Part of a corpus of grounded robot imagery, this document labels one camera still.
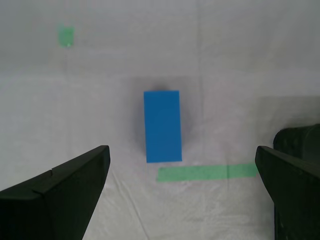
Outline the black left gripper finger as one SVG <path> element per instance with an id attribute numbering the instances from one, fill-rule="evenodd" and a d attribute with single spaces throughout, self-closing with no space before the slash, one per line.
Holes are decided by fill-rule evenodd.
<path id="1" fill-rule="evenodd" d="M 255 164 L 269 193 L 284 236 L 320 238 L 320 167 L 267 146 L 258 146 Z"/>
<path id="2" fill-rule="evenodd" d="M 96 147 L 0 192 L 2 240 L 81 240 L 110 167 L 110 148 Z"/>

